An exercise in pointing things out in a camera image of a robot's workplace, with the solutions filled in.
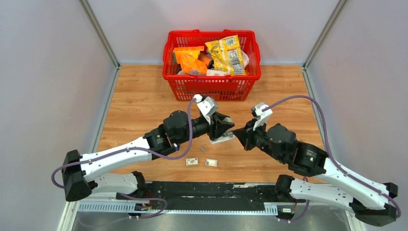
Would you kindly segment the grey and white stapler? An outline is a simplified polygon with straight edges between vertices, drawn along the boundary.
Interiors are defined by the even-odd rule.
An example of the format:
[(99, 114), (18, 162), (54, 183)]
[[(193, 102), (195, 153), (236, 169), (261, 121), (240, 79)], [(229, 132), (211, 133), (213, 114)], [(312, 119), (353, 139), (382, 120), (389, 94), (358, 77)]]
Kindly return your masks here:
[(231, 130), (235, 124), (230, 117), (217, 120), (215, 123), (214, 138), (210, 139), (212, 144), (218, 144), (225, 141), (230, 141), (235, 138), (233, 131)]

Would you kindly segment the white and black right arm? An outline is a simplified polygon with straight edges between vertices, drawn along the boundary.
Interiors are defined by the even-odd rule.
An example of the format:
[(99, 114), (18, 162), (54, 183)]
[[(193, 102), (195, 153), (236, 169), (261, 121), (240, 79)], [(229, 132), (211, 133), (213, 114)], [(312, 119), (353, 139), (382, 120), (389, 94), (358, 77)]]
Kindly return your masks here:
[(382, 227), (395, 222), (396, 206), (389, 204), (397, 196), (393, 183), (377, 183), (351, 170), (343, 173), (329, 158), (328, 153), (310, 143), (298, 141), (296, 134), (277, 123), (255, 128), (255, 120), (233, 131), (246, 151), (258, 148), (288, 169), (304, 177), (315, 177), (328, 185), (308, 183), (289, 175), (279, 175), (275, 196), (280, 201), (310, 200), (331, 205), (355, 215), (372, 226)]

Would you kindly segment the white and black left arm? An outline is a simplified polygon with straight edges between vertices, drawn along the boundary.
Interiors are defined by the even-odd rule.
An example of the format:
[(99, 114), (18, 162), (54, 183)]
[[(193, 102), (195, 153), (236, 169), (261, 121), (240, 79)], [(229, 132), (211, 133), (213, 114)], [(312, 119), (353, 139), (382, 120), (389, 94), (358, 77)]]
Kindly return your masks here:
[(138, 162), (168, 157), (179, 146), (189, 142), (189, 135), (198, 138), (207, 135), (212, 142), (230, 138), (234, 127), (232, 119), (215, 112), (207, 120), (204, 115), (191, 119), (188, 114), (174, 111), (157, 128), (129, 143), (90, 154), (69, 151), (64, 159), (62, 178), (65, 199), (68, 202), (82, 200), (95, 193), (123, 193), (134, 199), (146, 196), (144, 176), (137, 171), (130, 174), (113, 174), (112, 171)]

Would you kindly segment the white staple box tray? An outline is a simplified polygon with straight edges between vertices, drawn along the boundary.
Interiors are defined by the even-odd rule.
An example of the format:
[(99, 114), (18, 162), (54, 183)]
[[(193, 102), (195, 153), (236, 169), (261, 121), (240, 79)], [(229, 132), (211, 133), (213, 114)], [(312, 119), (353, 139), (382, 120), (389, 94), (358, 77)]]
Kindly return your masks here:
[(218, 161), (216, 159), (206, 159), (205, 165), (210, 167), (217, 167)]

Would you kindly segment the white staple box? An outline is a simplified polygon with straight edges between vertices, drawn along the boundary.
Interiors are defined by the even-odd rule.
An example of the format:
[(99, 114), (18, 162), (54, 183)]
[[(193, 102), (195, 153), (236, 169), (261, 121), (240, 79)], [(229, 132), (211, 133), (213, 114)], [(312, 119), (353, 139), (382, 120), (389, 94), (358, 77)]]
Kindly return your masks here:
[(186, 166), (195, 166), (198, 165), (198, 158), (187, 158)]

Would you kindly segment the red plastic shopping basket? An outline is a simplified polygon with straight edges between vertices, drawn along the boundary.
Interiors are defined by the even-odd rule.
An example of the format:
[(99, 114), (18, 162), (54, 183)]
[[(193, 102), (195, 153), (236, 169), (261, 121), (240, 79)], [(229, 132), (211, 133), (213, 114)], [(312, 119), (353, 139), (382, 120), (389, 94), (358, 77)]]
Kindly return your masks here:
[[(174, 48), (203, 46), (205, 42), (233, 35), (238, 36), (243, 52), (249, 56), (245, 75), (190, 76), (178, 74), (178, 64), (172, 54)], [(179, 101), (189, 101), (195, 94), (210, 96), (217, 101), (244, 101), (255, 82), (261, 78), (260, 61), (261, 55), (254, 31), (173, 30), (168, 33), (164, 46), (162, 76)]]

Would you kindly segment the orange snack packet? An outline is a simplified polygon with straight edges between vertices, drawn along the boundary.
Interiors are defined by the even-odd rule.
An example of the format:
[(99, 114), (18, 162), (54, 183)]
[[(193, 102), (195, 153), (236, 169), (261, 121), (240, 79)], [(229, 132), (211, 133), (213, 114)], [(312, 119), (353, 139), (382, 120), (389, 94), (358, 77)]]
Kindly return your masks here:
[(181, 70), (189, 75), (205, 75), (207, 66), (199, 60), (183, 60), (181, 61)]

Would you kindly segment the yellow snack bag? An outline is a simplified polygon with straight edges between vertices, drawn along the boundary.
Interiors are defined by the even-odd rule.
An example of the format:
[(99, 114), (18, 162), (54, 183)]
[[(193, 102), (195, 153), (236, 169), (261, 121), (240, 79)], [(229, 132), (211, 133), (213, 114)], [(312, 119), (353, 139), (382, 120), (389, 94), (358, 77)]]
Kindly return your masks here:
[(214, 61), (214, 69), (229, 75), (246, 75), (241, 45), (237, 35), (205, 43)]

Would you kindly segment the orange carton box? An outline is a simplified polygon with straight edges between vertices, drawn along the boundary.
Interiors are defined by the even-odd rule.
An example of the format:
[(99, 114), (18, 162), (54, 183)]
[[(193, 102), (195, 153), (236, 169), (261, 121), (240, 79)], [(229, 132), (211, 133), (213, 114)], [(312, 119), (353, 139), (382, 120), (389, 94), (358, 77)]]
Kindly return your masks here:
[(175, 64), (180, 64), (181, 57), (183, 55), (188, 55), (197, 59), (199, 54), (204, 51), (204, 46), (195, 46), (195, 47), (176, 47), (173, 49), (173, 61)]

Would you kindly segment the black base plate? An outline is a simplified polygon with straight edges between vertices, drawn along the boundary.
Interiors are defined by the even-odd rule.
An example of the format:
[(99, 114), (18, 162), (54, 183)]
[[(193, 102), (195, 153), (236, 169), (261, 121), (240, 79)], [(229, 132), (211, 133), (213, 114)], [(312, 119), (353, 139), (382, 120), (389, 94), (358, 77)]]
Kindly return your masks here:
[(140, 198), (163, 198), (171, 209), (260, 209), (266, 202), (294, 203), (278, 196), (274, 185), (152, 181)]

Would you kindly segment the aluminium frame rail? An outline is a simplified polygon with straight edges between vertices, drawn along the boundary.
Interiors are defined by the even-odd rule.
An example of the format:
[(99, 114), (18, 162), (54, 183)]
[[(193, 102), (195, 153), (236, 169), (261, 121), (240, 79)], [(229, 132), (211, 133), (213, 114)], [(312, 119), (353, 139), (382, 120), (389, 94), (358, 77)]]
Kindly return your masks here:
[(98, 36), (104, 50), (106, 51), (108, 57), (110, 58), (111, 62), (115, 66), (116, 69), (119, 69), (121, 64), (118, 61), (117, 56), (115, 55), (115, 52), (113, 51), (112, 46), (110, 45), (98, 19), (96, 14), (94, 13), (92, 6), (88, 0), (79, 0), (78, 1), (87, 16), (91, 26), (93, 27), (96, 35)]

